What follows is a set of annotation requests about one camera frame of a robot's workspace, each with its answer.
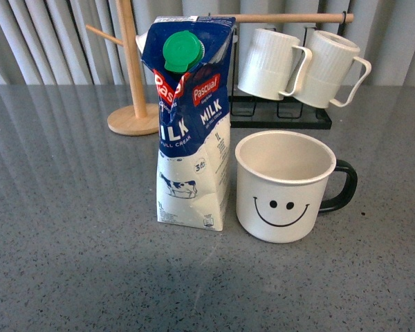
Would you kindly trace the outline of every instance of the mug rim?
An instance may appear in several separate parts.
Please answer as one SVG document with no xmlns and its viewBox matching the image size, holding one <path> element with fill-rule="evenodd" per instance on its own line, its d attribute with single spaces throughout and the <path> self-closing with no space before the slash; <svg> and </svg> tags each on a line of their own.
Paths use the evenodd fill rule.
<svg viewBox="0 0 415 332">
<path fill-rule="evenodd" d="M 287 35 L 286 33 L 280 33 L 278 31 L 268 30 L 268 29 L 265 29 L 265 28 L 257 28 L 257 29 L 255 29 L 255 31 L 264 31 L 265 33 L 270 33 L 271 35 L 274 35 L 274 36 L 283 37 L 283 38 L 287 38 L 287 39 L 292 39 L 292 40 L 295 40 L 298 43 L 300 42 L 299 38 L 297 38 L 296 36 Z"/>
<path fill-rule="evenodd" d="M 315 32 L 317 33 L 318 36 L 324 38 L 325 40 L 327 40 L 328 42 L 330 42 L 331 44 L 335 46 L 338 46 L 341 48 L 350 48 L 351 50 L 360 51 L 360 47 L 357 44 L 355 44 L 353 41 L 348 40 L 347 38 L 336 35 L 335 33 L 330 33 L 329 31 L 316 30 Z M 334 39 L 329 38 L 329 36 L 332 36 L 332 38 L 334 39 L 339 39 L 344 43 L 337 42 Z"/>
<path fill-rule="evenodd" d="M 321 147 L 329 155 L 329 157 L 331 158 L 331 165 L 328 167 L 328 169 L 326 171 L 322 172 L 320 175 L 314 176 L 312 178 L 303 178 L 301 180 L 287 180 L 287 179 L 282 179 L 282 178 L 274 178 L 272 176 L 267 176 L 265 174 L 262 174 L 262 173 L 260 173 L 256 170 L 254 170 L 253 168 L 249 167 L 244 162 L 243 158 L 241 157 L 241 155 L 240 155 L 241 148 L 249 140 L 252 140 L 253 138 L 255 138 L 257 136 L 271 135 L 271 134 L 297 136 L 297 137 L 305 138 L 305 139 L 315 143 L 316 145 Z M 308 184 L 311 184 L 311 183 L 318 182 L 318 181 L 322 180 L 323 178 L 326 178 L 327 176 L 331 175 L 331 173 L 335 169 L 335 166 L 337 165 L 337 158 L 335 157 L 335 154 L 333 153 L 332 149 L 330 147 L 328 147 L 327 145 L 325 145 L 322 141 L 320 141 L 320 140 L 318 140 L 314 137 L 311 137 L 309 135 L 305 135 L 303 133 L 296 133 L 294 131 L 284 131 L 284 130 L 259 131 L 257 133 L 253 133 L 253 134 L 250 134 L 250 135 L 246 136 L 245 138 L 241 139 L 239 141 L 239 143 L 237 144 L 237 146 L 235 147 L 235 158 L 237 159 L 237 162 L 240 164 L 240 166 L 242 166 L 245 170 L 247 170 L 251 174 L 254 174 L 255 176 L 258 176 L 259 178 L 263 178 L 263 179 L 265 179 L 267 181 L 270 181 L 272 183 L 279 183 L 279 184 L 283 184 L 283 185 L 308 185 Z"/>
</svg>

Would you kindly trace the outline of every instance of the cow illustration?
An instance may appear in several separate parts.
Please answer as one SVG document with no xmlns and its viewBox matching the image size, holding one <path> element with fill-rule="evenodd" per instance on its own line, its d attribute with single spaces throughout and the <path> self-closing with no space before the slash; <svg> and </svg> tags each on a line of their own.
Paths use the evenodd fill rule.
<svg viewBox="0 0 415 332">
<path fill-rule="evenodd" d="M 168 178 L 166 178 L 161 172 L 160 177 L 166 182 L 167 189 L 169 189 L 169 195 L 177 197 L 179 199 L 192 199 L 196 197 L 197 190 L 195 181 L 171 181 Z"/>
</svg>

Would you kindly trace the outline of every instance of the smiley face mug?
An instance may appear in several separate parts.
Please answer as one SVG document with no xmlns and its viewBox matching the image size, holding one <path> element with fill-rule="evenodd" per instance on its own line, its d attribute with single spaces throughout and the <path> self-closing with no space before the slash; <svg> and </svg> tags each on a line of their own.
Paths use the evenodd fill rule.
<svg viewBox="0 0 415 332">
<path fill-rule="evenodd" d="M 245 137 L 237 158 L 237 216 L 251 235 L 273 243 L 305 237 L 319 212 L 343 208 L 355 194 L 358 177 L 346 161 L 310 136 L 262 131 Z M 346 173 L 342 191 L 323 201 L 329 176 Z"/>
</svg>

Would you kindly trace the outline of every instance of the wooden base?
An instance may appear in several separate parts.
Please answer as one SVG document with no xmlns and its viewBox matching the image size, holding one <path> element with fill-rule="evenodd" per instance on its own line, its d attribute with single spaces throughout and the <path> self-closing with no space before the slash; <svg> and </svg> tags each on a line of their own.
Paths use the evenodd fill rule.
<svg viewBox="0 0 415 332">
<path fill-rule="evenodd" d="M 114 133 L 142 136 L 158 133 L 158 104 L 146 104 L 147 116 L 137 118 L 133 105 L 118 109 L 108 117 L 108 126 Z"/>
</svg>

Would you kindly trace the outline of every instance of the blue carton label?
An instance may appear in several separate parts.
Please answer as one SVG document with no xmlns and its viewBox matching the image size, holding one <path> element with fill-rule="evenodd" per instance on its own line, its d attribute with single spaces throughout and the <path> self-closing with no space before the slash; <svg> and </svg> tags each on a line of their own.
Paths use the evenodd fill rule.
<svg viewBox="0 0 415 332">
<path fill-rule="evenodd" d="M 160 151 L 175 158 L 195 154 L 216 124 L 229 114 L 228 73 L 234 17 L 163 17 L 147 34 L 142 61 L 160 98 Z M 204 56 L 184 74 L 165 69 L 163 45 L 179 31 L 195 34 Z"/>
</svg>

